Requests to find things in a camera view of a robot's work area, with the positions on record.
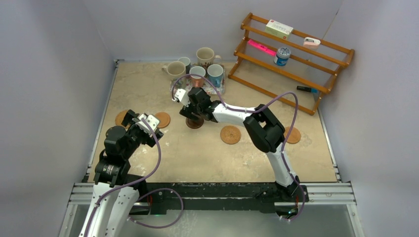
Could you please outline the light wooden coaster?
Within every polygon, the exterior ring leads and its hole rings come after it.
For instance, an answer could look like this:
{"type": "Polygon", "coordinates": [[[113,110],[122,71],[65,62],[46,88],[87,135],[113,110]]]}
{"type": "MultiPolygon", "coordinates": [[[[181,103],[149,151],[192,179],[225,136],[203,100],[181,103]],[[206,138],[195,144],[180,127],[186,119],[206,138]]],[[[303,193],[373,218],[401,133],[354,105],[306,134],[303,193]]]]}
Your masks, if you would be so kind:
{"type": "Polygon", "coordinates": [[[158,112],[155,117],[160,121],[158,128],[165,128],[170,124],[170,115],[166,112],[158,112]]]}

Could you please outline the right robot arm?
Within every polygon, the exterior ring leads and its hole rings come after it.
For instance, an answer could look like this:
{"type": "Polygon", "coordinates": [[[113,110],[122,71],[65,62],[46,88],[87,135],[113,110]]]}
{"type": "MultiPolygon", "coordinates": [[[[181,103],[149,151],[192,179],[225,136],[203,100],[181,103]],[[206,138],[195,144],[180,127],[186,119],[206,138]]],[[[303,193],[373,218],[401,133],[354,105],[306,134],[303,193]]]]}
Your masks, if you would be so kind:
{"type": "Polygon", "coordinates": [[[189,92],[178,89],[172,95],[172,100],[181,103],[183,107],[179,113],[193,121],[204,119],[244,127],[255,147],[268,157],[279,198],[289,201],[297,195],[304,196],[304,189],[285,152],[285,143],[289,135],[284,134],[285,127],[270,111],[268,105],[245,108],[226,104],[222,99],[212,101],[200,87],[189,92]]]}

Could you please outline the woven rattan coaster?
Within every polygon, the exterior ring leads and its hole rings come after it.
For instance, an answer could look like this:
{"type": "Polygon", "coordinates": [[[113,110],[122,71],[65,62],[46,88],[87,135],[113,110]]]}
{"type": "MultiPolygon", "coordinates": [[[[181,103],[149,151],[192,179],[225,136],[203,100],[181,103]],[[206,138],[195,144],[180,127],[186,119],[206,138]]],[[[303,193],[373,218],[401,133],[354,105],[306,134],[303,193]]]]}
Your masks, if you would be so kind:
{"type": "Polygon", "coordinates": [[[127,111],[128,110],[123,110],[123,111],[121,111],[117,114],[117,116],[115,117],[115,125],[123,126],[122,122],[125,118],[125,115],[126,115],[127,111]]]}
{"type": "Polygon", "coordinates": [[[232,125],[228,125],[221,129],[220,138],[224,143],[233,145],[240,141],[241,132],[239,128],[232,125]]]}

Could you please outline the orange coaster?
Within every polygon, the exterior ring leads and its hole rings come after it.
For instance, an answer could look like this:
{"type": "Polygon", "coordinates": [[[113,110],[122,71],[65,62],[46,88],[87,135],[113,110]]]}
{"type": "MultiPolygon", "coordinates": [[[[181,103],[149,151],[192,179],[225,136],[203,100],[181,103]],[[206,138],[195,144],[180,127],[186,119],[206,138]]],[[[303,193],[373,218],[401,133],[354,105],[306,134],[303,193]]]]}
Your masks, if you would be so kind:
{"type": "Polygon", "coordinates": [[[301,133],[297,128],[291,129],[290,126],[285,127],[284,137],[287,137],[288,132],[291,132],[288,136],[287,143],[296,144],[301,140],[301,133]]]}

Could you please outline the dark wooden coaster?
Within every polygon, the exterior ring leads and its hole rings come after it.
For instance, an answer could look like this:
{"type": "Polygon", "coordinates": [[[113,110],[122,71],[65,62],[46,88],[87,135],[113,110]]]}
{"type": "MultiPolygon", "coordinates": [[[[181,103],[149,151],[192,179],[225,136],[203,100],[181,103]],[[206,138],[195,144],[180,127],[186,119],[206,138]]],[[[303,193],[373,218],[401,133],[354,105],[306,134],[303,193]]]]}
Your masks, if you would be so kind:
{"type": "Polygon", "coordinates": [[[204,119],[199,118],[198,120],[186,119],[186,125],[191,129],[198,129],[204,124],[204,119]]]}

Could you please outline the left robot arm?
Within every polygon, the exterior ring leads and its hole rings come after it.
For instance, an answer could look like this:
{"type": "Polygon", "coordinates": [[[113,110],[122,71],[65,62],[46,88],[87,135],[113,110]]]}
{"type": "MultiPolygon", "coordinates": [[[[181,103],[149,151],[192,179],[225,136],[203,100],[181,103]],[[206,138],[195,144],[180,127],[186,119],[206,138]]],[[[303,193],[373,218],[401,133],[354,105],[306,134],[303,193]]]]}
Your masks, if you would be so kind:
{"type": "Polygon", "coordinates": [[[147,119],[128,129],[113,126],[106,132],[105,149],[95,168],[93,194],[82,237],[116,237],[135,202],[147,197],[145,179],[130,175],[129,158],[141,145],[154,146],[162,137],[158,120],[147,119]]]}

